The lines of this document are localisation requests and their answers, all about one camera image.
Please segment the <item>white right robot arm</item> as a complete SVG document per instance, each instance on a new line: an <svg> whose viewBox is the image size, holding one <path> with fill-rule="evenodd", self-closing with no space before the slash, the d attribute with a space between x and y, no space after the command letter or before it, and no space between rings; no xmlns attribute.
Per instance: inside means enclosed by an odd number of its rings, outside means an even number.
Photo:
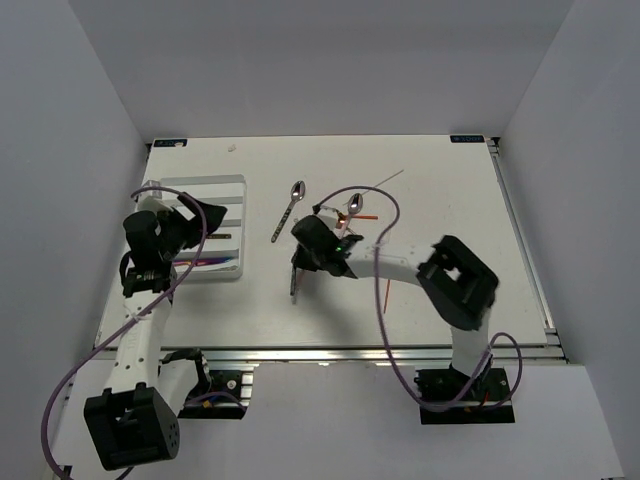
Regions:
<svg viewBox="0 0 640 480"><path fill-rule="evenodd" d="M459 238L445 235L432 246L370 243L361 235L338 237L316 215L299 220L291 233L297 269L421 287L451 328L453 390L472 399L486 389L489 318L499 279Z"/></svg>

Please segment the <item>knife with teal handle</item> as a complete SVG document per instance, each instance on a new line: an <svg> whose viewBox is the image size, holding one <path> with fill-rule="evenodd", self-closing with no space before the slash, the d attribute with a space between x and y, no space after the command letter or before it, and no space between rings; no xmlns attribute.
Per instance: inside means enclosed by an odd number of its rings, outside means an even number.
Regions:
<svg viewBox="0 0 640 480"><path fill-rule="evenodd" d="M292 304L296 304L297 301L297 278L298 272L295 266L291 268L290 282L289 282L289 298Z"/></svg>

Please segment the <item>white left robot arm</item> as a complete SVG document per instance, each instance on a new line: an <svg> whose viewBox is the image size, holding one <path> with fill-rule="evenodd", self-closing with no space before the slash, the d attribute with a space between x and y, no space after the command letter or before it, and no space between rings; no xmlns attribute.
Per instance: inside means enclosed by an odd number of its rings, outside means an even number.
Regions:
<svg viewBox="0 0 640 480"><path fill-rule="evenodd" d="M178 201L193 214L187 219L154 193L152 187L142 188L135 212L123 222L128 245L119 266L124 324L115 336L116 358L103 392L84 405L86 425L107 471L175 458L178 415L187 397L202 398L211 387L199 349L163 355L161 344L174 291L186 278L174 261L184 250L202 251L227 209L180 192Z"/></svg>

